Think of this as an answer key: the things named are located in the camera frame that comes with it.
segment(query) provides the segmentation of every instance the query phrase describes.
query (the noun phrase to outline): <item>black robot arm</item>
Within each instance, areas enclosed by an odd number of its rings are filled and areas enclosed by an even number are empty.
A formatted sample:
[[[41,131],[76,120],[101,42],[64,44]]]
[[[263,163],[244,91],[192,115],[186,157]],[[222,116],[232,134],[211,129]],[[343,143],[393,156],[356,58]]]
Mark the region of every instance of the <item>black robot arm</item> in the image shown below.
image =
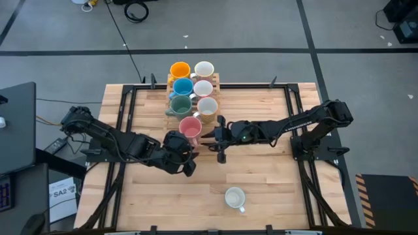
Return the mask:
[[[353,121],[353,117],[344,102],[335,100],[325,101],[310,110],[279,121],[236,121],[225,124],[223,116],[218,116],[217,121],[219,127],[202,137],[215,137],[216,143],[205,145],[211,151],[218,152],[218,162],[225,163],[224,150],[229,146],[270,144],[274,147],[283,133],[318,123],[312,131],[300,136],[299,148],[312,151],[319,145],[320,139],[335,128],[347,127]]]
[[[184,172],[186,176],[191,176],[196,168],[193,159],[198,153],[193,153],[187,138],[177,131],[168,132],[161,146],[158,140],[145,134],[123,133],[95,119],[89,108],[81,106],[70,108],[61,124],[61,131],[66,135],[86,133],[100,142],[105,151],[119,157],[121,162],[142,163],[169,174]]]

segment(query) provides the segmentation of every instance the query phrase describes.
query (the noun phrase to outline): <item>blue mug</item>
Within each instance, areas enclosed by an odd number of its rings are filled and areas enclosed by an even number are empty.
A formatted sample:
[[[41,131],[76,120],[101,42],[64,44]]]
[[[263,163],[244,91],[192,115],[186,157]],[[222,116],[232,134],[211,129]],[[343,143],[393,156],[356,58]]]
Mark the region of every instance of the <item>blue mug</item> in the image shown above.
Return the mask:
[[[193,81],[189,78],[180,78],[172,86],[174,92],[169,97],[172,99],[176,95],[190,95],[193,92]]]

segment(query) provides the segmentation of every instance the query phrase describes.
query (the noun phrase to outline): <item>wooden table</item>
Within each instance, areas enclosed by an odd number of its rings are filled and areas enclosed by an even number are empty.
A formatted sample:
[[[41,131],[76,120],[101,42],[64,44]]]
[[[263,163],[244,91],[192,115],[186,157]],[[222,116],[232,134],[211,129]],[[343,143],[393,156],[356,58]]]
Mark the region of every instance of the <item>wooden table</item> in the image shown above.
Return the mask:
[[[99,120],[115,127],[123,85],[107,85]],[[320,103],[314,83],[299,83],[304,109]],[[167,92],[140,90],[136,97],[132,131],[162,141],[167,130],[175,129],[167,121]],[[296,109],[294,96],[292,103]],[[129,98],[122,130],[127,123]],[[227,121],[279,120],[288,117],[284,92],[280,89],[221,90],[221,113]],[[213,128],[205,126],[204,133]],[[219,164],[216,153],[199,147],[195,173],[170,175],[141,164],[127,166],[123,183],[118,230],[264,230],[308,228],[308,220],[298,173],[285,133],[275,148],[268,145],[231,146],[226,151],[227,163]],[[346,223],[348,209],[338,170],[318,161],[319,182],[325,200]],[[101,163],[85,178],[75,227],[84,224],[103,197],[108,163]],[[246,193],[246,212],[229,208],[225,191],[232,186]],[[311,196],[315,222],[319,224],[316,202]],[[106,225],[110,224],[113,202],[109,204]]]

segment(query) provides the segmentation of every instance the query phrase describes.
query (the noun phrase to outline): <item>gray floor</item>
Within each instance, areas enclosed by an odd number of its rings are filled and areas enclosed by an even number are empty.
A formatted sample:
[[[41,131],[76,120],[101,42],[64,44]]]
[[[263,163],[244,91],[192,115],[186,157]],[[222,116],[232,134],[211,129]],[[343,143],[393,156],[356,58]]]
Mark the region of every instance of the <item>gray floor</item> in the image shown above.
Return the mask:
[[[386,2],[303,0],[315,47],[416,48],[418,44],[400,45],[393,32],[374,25],[375,12]],[[0,31],[17,3],[0,1]],[[122,7],[111,5],[130,49],[308,48],[294,0],[160,0],[147,5],[150,17],[140,24],[128,22]],[[384,15],[379,15],[379,22],[391,26]],[[26,0],[0,45],[0,51],[124,49],[103,1],[85,13],[70,0]],[[418,54],[319,54],[318,58],[329,97],[346,101],[355,118],[339,131],[342,144],[351,148],[346,155],[351,180],[356,173],[418,177],[414,154]],[[154,73],[158,82],[165,81],[173,62],[193,65],[202,60],[215,65],[222,82],[269,82],[275,76],[278,82],[317,82],[310,54],[134,55],[133,59],[142,76]],[[139,83],[128,55],[0,56],[0,72],[0,88],[35,81],[39,98],[69,101],[100,101],[106,84]],[[37,115],[59,122],[70,107],[39,101]],[[100,106],[89,107],[97,116]],[[38,148],[62,136],[58,128],[37,125]],[[59,156],[82,155],[66,148]],[[52,229],[69,229],[73,219]]]

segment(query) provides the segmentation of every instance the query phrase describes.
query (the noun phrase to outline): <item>mug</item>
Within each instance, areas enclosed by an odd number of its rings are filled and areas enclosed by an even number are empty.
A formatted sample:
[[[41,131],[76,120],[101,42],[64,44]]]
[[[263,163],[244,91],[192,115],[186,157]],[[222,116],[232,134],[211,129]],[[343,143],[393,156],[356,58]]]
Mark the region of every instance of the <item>mug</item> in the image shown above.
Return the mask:
[[[246,194],[239,187],[230,187],[225,193],[225,201],[228,206],[238,208],[241,213],[244,213],[244,203],[246,202]]]
[[[207,61],[201,61],[196,64],[195,72],[190,74],[190,78],[196,78],[196,80],[206,80],[211,82],[214,75],[215,67],[213,64]]]
[[[195,86],[193,87],[194,94],[191,94],[189,97],[190,99],[200,99],[203,97],[208,97],[214,92],[214,87],[212,83],[201,80],[195,83]]]
[[[174,116],[179,121],[191,116],[191,99],[184,95],[174,97],[170,101],[170,108],[165,110],[165,115]]]
[[[180,78],[172,86],[174,92],[169,97],[172,99],[175,95],[190,95],[193,92],[193,81],[189,78]]]
[[[214,98],[205,97],[197,103],[197,111],[193,117],[199,118],[203,123],[213,122],[216,118],[217,102]]]
[[[169,85],[171,86],[172,83],[179,79],[179,78],[188,78],[190,76],[190,66],[186,62],[175,62],[171,65],[170,68],[171,77],[169,78]]]
[[[179,124],[178,129],[180,133],[189,139],[192,146],[199,145],[199,137],[202,132],[202,123],[195,117],[185,117]]]

